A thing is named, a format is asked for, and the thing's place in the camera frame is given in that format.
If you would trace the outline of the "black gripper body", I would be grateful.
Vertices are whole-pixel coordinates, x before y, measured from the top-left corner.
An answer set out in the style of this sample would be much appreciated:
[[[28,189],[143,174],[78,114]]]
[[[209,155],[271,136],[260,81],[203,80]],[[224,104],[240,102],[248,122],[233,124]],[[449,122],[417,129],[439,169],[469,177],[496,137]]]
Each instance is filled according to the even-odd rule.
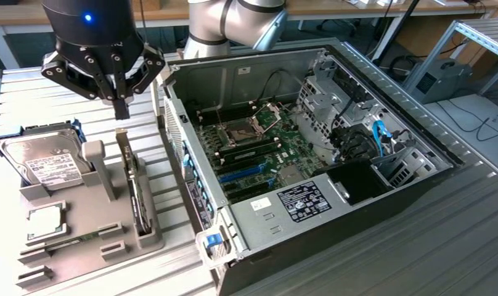
[[[114,73],[114,54],[126,71],[132,69],[143,50],[129,1],[44,1],[43,8],[58,37],[56,51],[83,71],[88,55],[103,73]]]

